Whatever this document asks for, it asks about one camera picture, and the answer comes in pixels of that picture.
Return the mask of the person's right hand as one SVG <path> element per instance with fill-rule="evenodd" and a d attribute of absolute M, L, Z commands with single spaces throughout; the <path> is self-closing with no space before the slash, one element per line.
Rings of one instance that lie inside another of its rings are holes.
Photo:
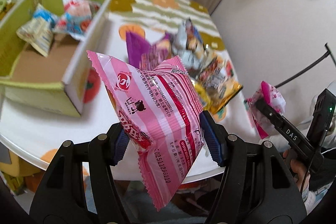
<path fill-rule="evenodd" d="M 310 173 L 303 163 L 299 162 L 297 159 L 291 159 L 290 168 L 294 172 L 294 177 L 296 177 L 295 183 L 300 191 L 303 191 L 309 186 Z"/>

